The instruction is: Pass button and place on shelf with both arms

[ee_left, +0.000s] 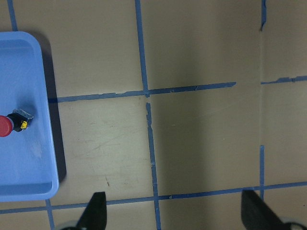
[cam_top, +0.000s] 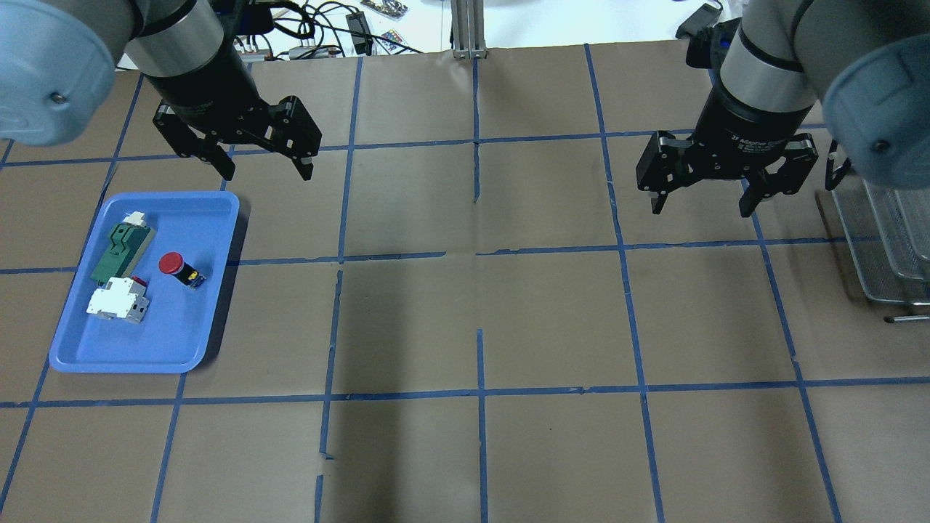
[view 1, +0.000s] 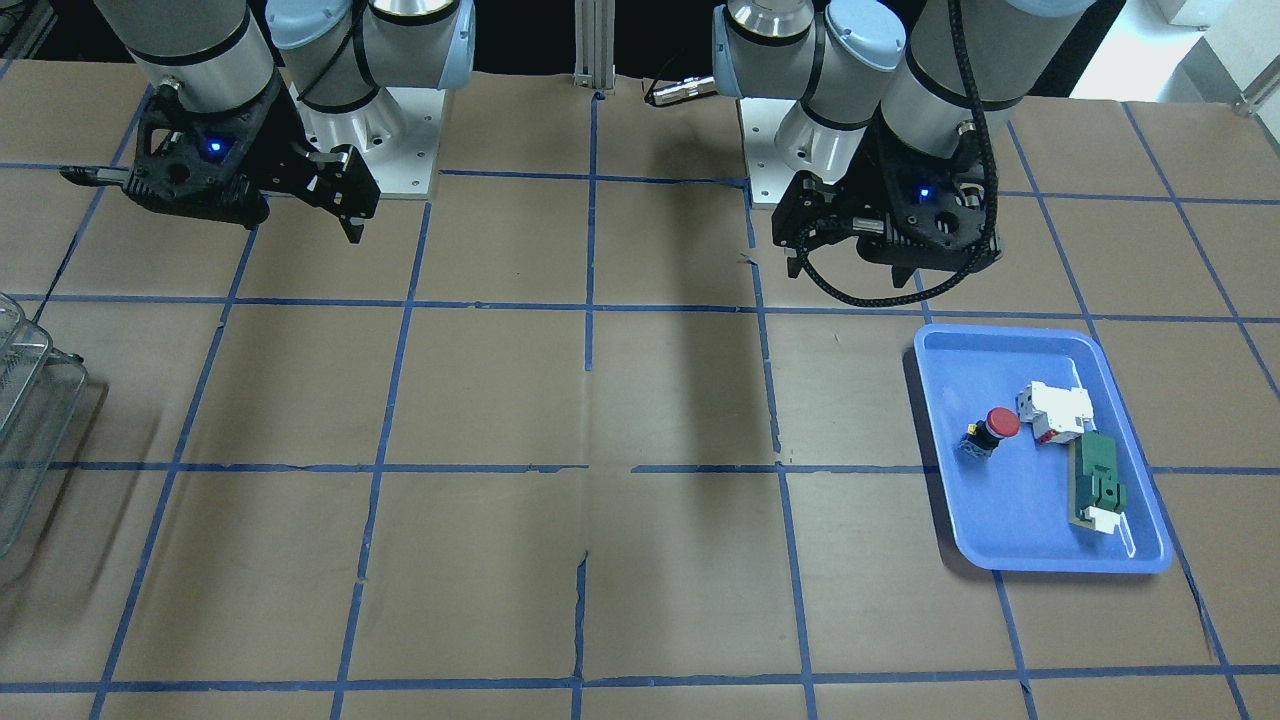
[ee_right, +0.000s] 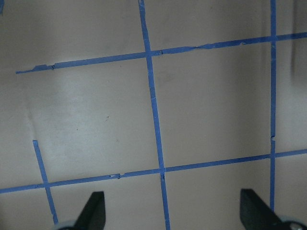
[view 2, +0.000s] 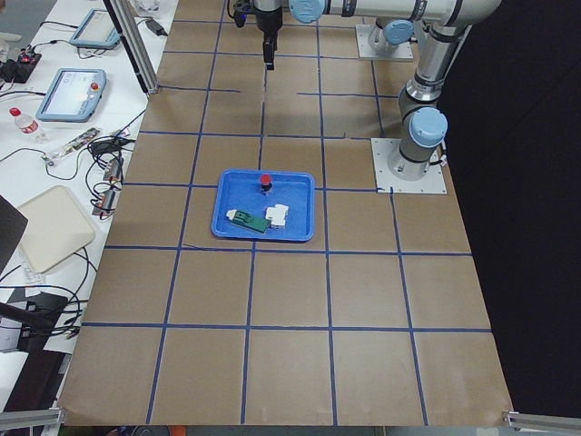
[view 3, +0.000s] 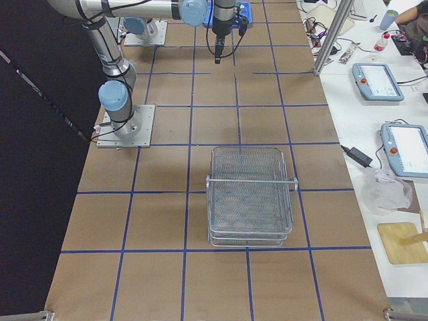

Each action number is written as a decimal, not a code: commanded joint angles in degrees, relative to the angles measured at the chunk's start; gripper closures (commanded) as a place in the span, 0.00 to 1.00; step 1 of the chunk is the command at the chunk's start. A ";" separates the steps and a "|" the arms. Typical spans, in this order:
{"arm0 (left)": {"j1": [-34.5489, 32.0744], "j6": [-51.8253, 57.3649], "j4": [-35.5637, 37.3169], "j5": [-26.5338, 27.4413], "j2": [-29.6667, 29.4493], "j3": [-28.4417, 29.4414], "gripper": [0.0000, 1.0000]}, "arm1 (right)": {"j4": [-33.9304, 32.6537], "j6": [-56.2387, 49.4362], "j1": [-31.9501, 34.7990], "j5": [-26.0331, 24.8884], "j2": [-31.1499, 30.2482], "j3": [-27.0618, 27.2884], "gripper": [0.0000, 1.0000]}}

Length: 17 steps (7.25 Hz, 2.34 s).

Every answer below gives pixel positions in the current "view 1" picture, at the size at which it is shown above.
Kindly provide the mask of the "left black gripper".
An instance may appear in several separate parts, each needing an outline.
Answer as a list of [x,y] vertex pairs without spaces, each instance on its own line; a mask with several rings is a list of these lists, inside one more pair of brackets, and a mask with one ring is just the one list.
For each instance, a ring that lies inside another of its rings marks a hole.
[[984,164],[993,158],[991,138],[969,120],[950,137],[957,149],[936,158],[876,118],[841,181],[796,172],[773,210],[773,245],[783,251],[787,278],[801,274],[812,250],[846,240],[860,259],[896,277],[977,273],[1000,260],[1002,242],[988,223],[998,188]]

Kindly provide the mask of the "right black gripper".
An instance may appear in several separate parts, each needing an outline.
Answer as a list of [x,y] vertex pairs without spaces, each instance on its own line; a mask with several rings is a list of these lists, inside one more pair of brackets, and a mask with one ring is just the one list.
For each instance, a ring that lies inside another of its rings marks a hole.
[[335,217],[349,243],[360,243],[380,186],[356,146],[317,149],[293,99],[271,78],[247,102],[197,113],[165,78],[140,118],[125,195],[150,211],[253,229],[270,214],[266,195],[283,193]]

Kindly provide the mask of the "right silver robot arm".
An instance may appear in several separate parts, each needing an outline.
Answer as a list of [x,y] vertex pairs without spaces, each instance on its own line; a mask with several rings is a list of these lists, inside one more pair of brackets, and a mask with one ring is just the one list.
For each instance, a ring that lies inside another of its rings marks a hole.
[[63,167],[159,214],[255,229],[270,193],[332,214],[361,241],[396,168],[426,161],[428,117],[398,92],[463,87],[474,69],[471,1],[101,1],[154,88],[133,165]]

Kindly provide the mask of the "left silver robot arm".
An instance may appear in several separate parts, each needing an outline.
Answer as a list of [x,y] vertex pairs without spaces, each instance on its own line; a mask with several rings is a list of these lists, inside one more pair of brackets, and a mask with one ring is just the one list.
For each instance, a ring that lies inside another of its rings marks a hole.
[[772,215],[790,277],[852,241],[895,287],[1002,258],[993,140],[1087,1],[728,1],[712,20],[721,94],[785,100],[794,169]]

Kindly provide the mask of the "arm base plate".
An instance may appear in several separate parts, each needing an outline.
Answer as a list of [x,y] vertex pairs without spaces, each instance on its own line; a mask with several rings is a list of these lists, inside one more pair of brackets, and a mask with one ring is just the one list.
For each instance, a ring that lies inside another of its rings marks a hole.
[[344,143],[360,150],[384,199],[430,196],[448,91],[381,88],[364,108],[337,114],[305,106],[293,83],[287,91],[308,141],[321,150]]
[[744,97],[739,101],[751,205],[778,205],[801,170],[835,184],[849,170],[868,126],[835,129],[813,120],[797,100]]

